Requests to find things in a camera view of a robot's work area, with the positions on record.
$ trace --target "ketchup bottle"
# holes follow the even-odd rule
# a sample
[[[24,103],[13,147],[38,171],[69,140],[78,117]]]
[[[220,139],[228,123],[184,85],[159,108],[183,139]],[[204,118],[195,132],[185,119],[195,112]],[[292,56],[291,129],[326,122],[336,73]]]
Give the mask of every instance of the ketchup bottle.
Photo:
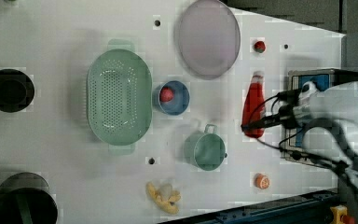
[[[263,96],[263,82],[264,74],[263,72],[255,72],[251,85],[246,96],[245,105],[243,106],[242,112],[242,125],[246,125],[251,121],[260,120],[265,116],[266,108],[264,105],[260,106],[255,112],[254,110],[261,104],[264,103]],[[245,135],[252,138],[259,138],[263,136],[264,129],[253,129],[245,130]]]

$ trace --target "black bucket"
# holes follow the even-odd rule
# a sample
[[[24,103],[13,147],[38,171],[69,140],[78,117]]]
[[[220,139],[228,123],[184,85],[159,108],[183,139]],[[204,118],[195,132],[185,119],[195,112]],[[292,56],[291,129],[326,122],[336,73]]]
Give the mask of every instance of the black bucket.
[[[13,175],[0,186],[0,224],[55,224],[57,205],[40,175]]]
[[[0,70],[0,110],[8,113],[26,108],[34,99],[34,84],[23,72]]]

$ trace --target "small orange object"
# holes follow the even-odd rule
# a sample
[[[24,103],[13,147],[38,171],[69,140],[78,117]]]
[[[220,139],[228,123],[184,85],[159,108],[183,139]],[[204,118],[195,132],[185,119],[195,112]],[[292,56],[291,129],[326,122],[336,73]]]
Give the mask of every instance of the small orange object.
[[[344,215],[341,217],[341,221],[345,224],[356,224],[354,217]]]
[[[269,187],[269,178],[266,175],[259,174],[255,179],[255,185],[260,189],[266,189]]]
[[[333,212],[334,220],[331,224],[355,224],[354,217],[348,216],[348,208],[343,205],[330,207]]]

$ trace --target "white table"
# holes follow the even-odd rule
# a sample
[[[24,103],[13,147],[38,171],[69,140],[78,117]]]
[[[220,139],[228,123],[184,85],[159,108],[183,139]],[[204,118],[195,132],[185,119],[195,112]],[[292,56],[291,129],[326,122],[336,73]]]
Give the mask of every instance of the white table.
[[[222,77],[206,81],[184,68],[173,38],[193,1],[19,1],[0,1],[0,68],[31,76],[36,96],[25,111],[0,112],[0,183],[21,171],[41,174],[59,206],[58,223],[156,223],[337,186],[331,172],[280,159],[279,152],[245,137],[240,124],[255,70],[265,72],[267,98],[283,89],[289,70],[339,68],[342,35],[232,9],[241,28],[240,56]],[[161,20],[158,29],[155,19]],[[182,116],[154,109],[151,128],[124,157],[109,153],[86,118],[87,73],[112,38],[135,43],[153,88],[178,79],[191,95]],[[256,40],[266,41],[265,53],[252,50]],[[218,126],[228,154],[213,172],[185,163],[182,150],[207,123]],[[280,139],[278,127],[263,137],[271,144]],[[157,164],[147,163],[151,157]],[[268,175],[268,189],[254,187],[256,173]],[[145,184],[151,180],[181,191],[179,214],[167,215],[149,200]]]

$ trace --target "blue bowl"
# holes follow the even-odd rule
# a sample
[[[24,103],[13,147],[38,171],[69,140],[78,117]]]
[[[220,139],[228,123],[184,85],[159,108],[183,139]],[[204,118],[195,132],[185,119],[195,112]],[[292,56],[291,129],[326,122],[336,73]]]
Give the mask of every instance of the blue bowl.
[[[168,87],[173,90],[173,99],[169,102],[161,102],[159,100],[159,94],[164,87]],[[180,115],[186,111],[188,104],[190,103],[190,94],[188,89],[180,81],[170,81],[159,86],[153,94],[153,104],[161,112],[168,115]]]

